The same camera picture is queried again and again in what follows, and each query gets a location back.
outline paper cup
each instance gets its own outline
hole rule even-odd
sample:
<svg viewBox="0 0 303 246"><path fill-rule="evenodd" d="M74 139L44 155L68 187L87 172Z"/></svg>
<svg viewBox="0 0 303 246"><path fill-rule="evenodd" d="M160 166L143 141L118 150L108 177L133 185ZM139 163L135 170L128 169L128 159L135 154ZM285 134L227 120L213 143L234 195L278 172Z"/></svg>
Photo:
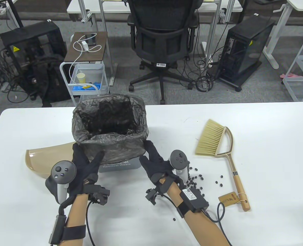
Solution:
<svg viewBox="0 0 303 246"><path fill-rule="evenodd" d="M77 77L77 79L79 80L79 82L80 82L81 84L83 84L83 83L86 82L86 74L84 74L84 73L78 73L78 74L76 75L76 77Z"/></svg>

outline gray carpet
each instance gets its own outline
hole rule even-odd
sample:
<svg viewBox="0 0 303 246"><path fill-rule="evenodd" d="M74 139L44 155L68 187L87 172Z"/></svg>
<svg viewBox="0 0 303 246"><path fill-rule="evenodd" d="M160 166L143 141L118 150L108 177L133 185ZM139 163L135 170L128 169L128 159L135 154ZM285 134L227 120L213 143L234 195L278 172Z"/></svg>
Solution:
<svg viewBox="0 0 303 246"><path fill-rule="evenodd" d="M35 21L23 21L24 25L29 25ZM75 31L93 30L89 24L82 24L79 22L70 21L56 21L55 22L61 30L64 40L69 45L69 38ZM5 21L0 20L0 33L8 31ZM138 78L149 71L139 70L140 58L136 56L130 47L129 28L125 23L107 23L110 51L113 57L113 62L119 64L114 86L110 88L114 93L129 93L129 82ZM199 41L207 40L209 26L201 26L201 34ZM216 30L216 43L224 30L224 25L218 26ZM187 90L181 86L177 81L170 81L165 84L165 99L167 104L199 104L199 103L252 103L252 102L288 102L292 101L286 88L281 85L279 75L286 73L294 57L296 56L300 46L303 43L303 27L286 27L284 37L279 40L275 49L274 57L277 59L280 68L278 70L272 69L265 57L261 56L263 64L259 69L250 77L248 81L242 86L241 92L236 92L232 87L222 83L216 82L211 91L201 93L194 88ZM223 46L225 38L219 44ZM109 59L105 58L106 66L109 65ZM190 66L193 68L193 62L190 61ZM183 62L178 62L178 70L182 72ZM159 104L160 89L159 82L153 83L142 82L135 85L134 95L143 98L147 105ZM11 94L12 100L20 101L25 95L16 93ZM41 100L38 98L36 101L26 100L23 103L13 104L8 102L6 94L0 91L0 114L7 108L27 108L27 107L41 107ZM53 107L69 107L72 106L72 101L65 101L53 103Z"/></svg>

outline hand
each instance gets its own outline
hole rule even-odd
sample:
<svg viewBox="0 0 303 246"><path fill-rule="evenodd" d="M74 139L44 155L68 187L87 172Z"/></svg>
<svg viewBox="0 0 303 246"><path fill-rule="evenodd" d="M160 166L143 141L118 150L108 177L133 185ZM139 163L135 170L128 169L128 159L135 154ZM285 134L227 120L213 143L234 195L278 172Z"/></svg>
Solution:
<svg viewBox="0 0 303 246"><path fill-rule="evenodd" d="M73 144L73 160L72 162L76 166L76 176L68 187L69 196L76 196L83 193L84 184L94 184L98 180L98 171L100 163L105 155L104 151L99 151L94 159L89 162L87 156L83 152L82 148L77 144ZM51 176L46 179L46 187L54 195L58 202L57 196L57 183Z"/></svg>
<svg viewBox="0 0 303 246"><path fill-rule="evenodd" d="M143 143L144 149L149 154L149 160L146 156L140 156L139 160L145 171L147 172L148 178L153 182L152 177L154 174L162 173L167 176L170 173L173 174L172 170L174 169L170 161L164 161L164 159L159 155L154 144L150 140L146 140Z"/></svg>

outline office chair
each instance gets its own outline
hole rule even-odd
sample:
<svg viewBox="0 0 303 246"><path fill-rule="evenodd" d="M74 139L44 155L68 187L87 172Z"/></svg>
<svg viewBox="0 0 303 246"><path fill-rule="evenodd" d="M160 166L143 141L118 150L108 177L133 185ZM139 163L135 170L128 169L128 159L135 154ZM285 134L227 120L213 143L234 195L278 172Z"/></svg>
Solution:
<svg viewBox="0 0 303 246"><path fill-rule="evenodd" d="M134 91L134 84L159 78L161 104L164 99L164 77L188 82L188 89L193 88L193 81L172 73L170 68L177 68L177 61L188 59L194 46L195 29L198 16L195 13L200 0L128 0L131 14L128 25L131 27L131 46L142 60L140 69L148 67L152 72L130 82L129 91Z"/></svg>

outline mannequin arm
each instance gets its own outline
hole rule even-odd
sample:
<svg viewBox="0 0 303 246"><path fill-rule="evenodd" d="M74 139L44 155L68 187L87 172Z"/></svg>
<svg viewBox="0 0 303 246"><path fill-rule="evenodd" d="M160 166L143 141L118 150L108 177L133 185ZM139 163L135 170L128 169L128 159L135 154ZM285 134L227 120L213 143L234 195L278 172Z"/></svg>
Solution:
<svg viewBox="0 0 303 246"><path fill-rule="evenodd" d="M68 214L66 227L81 226L86 224L86 211L88 203L88 194L79 194L76 196ZM83 239L62 241L60 246L82 246Z"/></svg>
<svg viewBox="0 0 303 246"><path fill-rule="evenodd" d="M181 190L176 183L172 183L167 191L168 196L176 207L183 202L180 192ZM201 246L229 245L218 226L210 221L202 212L193 213L188 211L184 216L184 220Z"/></svg>

